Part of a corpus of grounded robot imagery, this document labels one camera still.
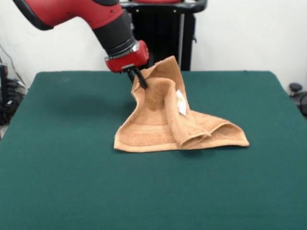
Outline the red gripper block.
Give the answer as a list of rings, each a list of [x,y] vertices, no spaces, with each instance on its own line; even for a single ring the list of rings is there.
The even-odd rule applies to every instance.
[[[132,67],[145,65],[148,60],[149,50],[143,40],[137,41],[131,48],[121,54],[115,56],[105,55],[106,66],[114,73],[124,72]],[[147,89],[148,84],[139,68],[134,68],[134,72],[139,79],[141,87]],[[134,83],[134,72],[132,70],[127,71],[131,83]]]

